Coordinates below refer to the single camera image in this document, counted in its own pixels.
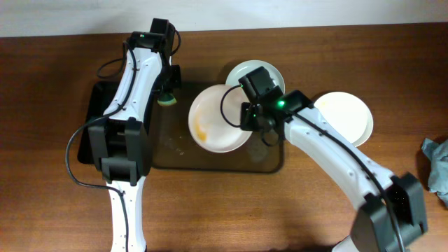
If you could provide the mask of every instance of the gray cloth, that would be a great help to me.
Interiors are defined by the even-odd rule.
[[[448,207],[448,140],[439,145],[430,139],[425,139],[421,149],[431,161],[429,191],[437,193]]]

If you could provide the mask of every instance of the table surface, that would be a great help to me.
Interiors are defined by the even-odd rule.
[[[224,83],[245,60],[272,63],[309,97],[343,91],[371,109],[360,149],[427,187],[425,137],[448,130],[448,24],[182,32],[174,58],[185,81]],[[0,251],[107,251],[109,195],[75,185],[64,149],[83,123],[97,67],[119,57],[128,34],[0,39]],[[152,169],[143,190],[149,251],[269,251],[334,244],[355,211],[301,150],[286,144],[271,175]],[[92,166],[73,170],[103,183]],[[446,251],[448,211],[425,191],[429,232],[413,251]]]

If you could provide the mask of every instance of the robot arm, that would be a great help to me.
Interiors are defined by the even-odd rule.
[[[304,108],[298,113],[348,146],[364,161],[383,188],[392,185],[392,171],[378,165],[351,145],[326,122],[317,108]],[[359,164],[345,150],[305,122],[292,118],[290,122],[285,123],[284,132],[286,140],[308,154],[336,182],[349,198],[354,209],[359,209],[365,203],[364,196],[367,194],[379,195],[375,185],[369,181]]]
[[[350,236],[333,252],[395,252],[427,232],[423,188],[413,175],[398,178],[368,158],[336,132],[301,92],[283,94],[263,67],[239,82],[250,101],[241,105],[241,129],[274,130],[303,150],[358,212]]]
[[[147,132],[153,98],[157,97],[157,102],[163,106],[174,104],[172,91],[181,87],[180,67],[170,64],[175,34],[175,28],[168,20],[159,19],[153,20],[150,32],[132,33],[127,40],[130,48],[123,59],[126,60],[125,71],[104,115],[116,111],[128,94],[129,97],[123,108],[110,115],[108,120],[88,127],[95,167],[108,187],[123,194],[122,202],[116,192],[110,191],[112,252],[146,250],[141,197],[152,161]]]

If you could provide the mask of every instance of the sponge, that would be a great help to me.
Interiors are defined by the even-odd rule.
[[[160,94],[159,99],[157,99],[157,103],[161,106],[171,106],[176,104],[176,98],[172,93],[164,92]]]

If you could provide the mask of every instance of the white bowl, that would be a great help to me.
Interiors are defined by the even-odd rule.
[[[252,132],[228,125],[220,111],[221,99],[231,87],[213,85],[202,91],[191,104],[188,114],[188,128],[198,145],[214,153],[226,153],[243,145]],[[239,125],[243,102],[249,102],[243,90],[232,90],[224,100],[225,117]]]
[[[354,146],[364,144],[372,134],[372,113],[356,96],[331,92],[319,97],[314,105],[328,123]]]
[[[225,84],[230,86],[239,85],[238,80],[241,77],[252,72],[258,67],[265,67],[266,70],[269,72],[269,76],[271,76],[274,84],[280,86],[281,91],[285,93],[285,80],[283,79],[283,76],[280,74],[279,70],[277,70],[274,66],[272,66],[267,62],[256,59],[242,62],[241,64],[237,65],[234,69],[232,69],[229,75],[227,76],[227,79],[225,80]]]

